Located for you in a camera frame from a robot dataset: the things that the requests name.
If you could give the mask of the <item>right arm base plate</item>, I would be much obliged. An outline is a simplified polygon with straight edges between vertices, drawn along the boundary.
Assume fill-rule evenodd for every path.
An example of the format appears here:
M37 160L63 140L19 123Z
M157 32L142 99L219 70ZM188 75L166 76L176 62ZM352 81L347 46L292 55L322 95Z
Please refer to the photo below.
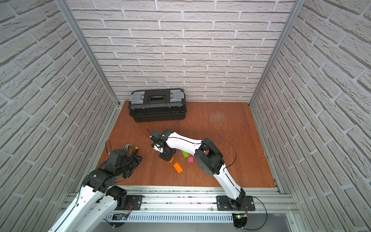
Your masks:
M255 202L252 196L245 196L240 200L233 200L227 196L216 196L218 211L255 211Z

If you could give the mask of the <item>green long lego brick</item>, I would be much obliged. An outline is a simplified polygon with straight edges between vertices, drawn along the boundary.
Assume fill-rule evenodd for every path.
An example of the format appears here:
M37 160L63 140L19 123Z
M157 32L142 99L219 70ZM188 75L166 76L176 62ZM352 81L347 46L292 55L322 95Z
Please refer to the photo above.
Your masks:
M189 154L187 152L185 152L185 151L182 151L182 154L183 154L183 157L184 158L188 158L189 157Z

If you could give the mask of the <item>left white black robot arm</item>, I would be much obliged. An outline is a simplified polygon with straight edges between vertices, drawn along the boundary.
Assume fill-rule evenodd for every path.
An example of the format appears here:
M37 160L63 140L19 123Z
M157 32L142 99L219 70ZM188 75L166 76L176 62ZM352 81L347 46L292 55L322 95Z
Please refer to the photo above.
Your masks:
M142 197L130 198L127 190L116 185L118 179L128 179L141 163L138 150L111 151L108 160L84 178L77 196L50 231L91 232L114 210L127 210L124 218L128 218L134 209L140 209Z

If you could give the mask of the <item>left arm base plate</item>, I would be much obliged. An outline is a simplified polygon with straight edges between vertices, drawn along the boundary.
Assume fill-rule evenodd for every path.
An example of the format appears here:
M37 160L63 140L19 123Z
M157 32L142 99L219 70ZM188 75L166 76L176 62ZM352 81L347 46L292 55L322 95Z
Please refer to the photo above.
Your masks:
M143 195L125 195L117 200L115 210L133 210L139 211L142 205Z

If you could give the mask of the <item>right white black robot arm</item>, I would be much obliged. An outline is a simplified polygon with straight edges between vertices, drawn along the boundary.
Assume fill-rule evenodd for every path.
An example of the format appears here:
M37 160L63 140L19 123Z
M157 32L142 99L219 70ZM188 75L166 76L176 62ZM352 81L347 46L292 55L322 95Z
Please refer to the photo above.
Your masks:
M152 148L159 152L159 157L165 161L170 161L176 150L194 156L202 171L213 176L225 191L228 202L227 209L239 210L244 206L245 191L230 175L223 160L223 154L212 139L195 140L171 130L166 130L163 133L155 131L150 135L150 138Z

